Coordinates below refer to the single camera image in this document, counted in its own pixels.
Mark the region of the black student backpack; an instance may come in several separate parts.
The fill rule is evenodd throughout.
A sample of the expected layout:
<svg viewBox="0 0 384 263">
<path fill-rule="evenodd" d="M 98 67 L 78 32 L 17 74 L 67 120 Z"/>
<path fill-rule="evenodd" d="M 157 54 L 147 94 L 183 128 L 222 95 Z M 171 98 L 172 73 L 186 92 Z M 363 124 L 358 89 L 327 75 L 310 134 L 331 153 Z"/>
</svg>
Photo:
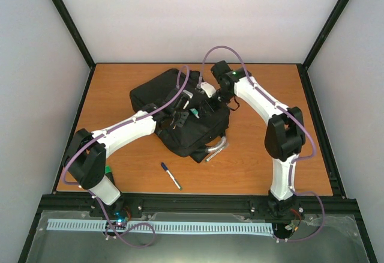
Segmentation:
<svg viewBox="0 0 384 263">
<path fill-rule="evenodd" d="M 196 89 L 199 75 L 199 71 L 190 71 L 183 93 L 154 115 L 160 120 L 155 134 L 162 143 L 176 155 L 191 157 L 196 163 L 209 154 L 206 149 L 215 138 L 226 135 L 230 116 L 225 104 Z M 132 89 L 133 110 L 152 111 L 154 106 L 163 106 L 177 93 L 176 80 L 182 85 L 185 77 L 186 74 L 172 68 Z"/>
</svg>

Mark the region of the white glue stick green cap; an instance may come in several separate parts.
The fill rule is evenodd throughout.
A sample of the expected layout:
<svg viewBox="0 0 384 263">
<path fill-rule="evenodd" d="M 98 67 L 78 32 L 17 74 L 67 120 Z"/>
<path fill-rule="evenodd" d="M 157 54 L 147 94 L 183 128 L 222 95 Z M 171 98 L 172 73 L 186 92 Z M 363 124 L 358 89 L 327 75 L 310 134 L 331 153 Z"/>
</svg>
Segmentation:
<svg viewBox="0 0 384 263">
<path fill-rule="evenodd" d="M 199 112 L 195 108 L 191 108 L 190 111 L 197 119 L 200 118 Z"/>
</svg>

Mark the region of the white pen green tip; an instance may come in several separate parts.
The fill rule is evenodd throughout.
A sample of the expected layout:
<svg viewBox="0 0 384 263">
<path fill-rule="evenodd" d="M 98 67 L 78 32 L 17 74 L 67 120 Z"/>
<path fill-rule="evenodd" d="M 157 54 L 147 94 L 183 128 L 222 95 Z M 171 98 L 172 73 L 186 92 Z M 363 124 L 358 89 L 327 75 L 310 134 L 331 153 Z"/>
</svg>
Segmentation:
<svg viewBox="0 0 384 263">
<path fill-rule="evenodd" d="M 205 162 L 209 162 L 209 161 L 211 161 L 215 156 L 217 156 L 219 153 L 221 153 L 222 151 L 224 151 L 226 148 L 227 148 L 227 145 L 221 147 L 219 150 L 215 151 L 215 152 L 212 153 L 210 156 L 208 156 L 208 157 L 205 159 Z"/>
</svg>

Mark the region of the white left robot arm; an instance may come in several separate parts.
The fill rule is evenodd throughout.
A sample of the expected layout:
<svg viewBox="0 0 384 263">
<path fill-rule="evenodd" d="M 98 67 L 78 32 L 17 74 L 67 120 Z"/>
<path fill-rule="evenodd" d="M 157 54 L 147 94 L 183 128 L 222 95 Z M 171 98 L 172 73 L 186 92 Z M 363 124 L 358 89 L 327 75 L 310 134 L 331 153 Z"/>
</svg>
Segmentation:
<svg viewBox="0 0 384 263">
<path fill-rule="evenodd" d="M 182 89 L 174 89 L 172 94 L 163 105 L 147 104 L 110 127 L 92 132 L 82 128 L 75 132 L 62 161 L 61 181 L 88 191 L 104 203 L 104 210 L 111 216 L 121 215 L 125 202 L 105 174 L 106 161 L 122 147 L 155 133 L 162 123 L 170 126 L 175 121 L 173 112 L 186 109 L 193 98 L 191 92 Z"/>
</svg>

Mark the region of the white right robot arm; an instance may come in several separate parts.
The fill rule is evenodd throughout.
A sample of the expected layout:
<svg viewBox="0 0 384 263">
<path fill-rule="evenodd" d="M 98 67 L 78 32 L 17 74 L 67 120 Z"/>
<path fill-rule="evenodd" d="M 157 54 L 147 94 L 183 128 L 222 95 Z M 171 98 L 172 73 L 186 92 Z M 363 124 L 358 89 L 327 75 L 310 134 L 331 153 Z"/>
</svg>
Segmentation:
<svg viewBox="0 0 384 263">
<path fill-rule="evenodd" d="M 302 111 L 279 102 L 243 68 L 232 70 L 226 61 L 219 61 L 211 73 L 220 86 L 215 95 L 221 101 L 240 98 L 266 123 L 264 145 L 273 164 L 270 193 L 278 201 L 291 198 L 296 161 L 305 144 Z"/>
</svg>

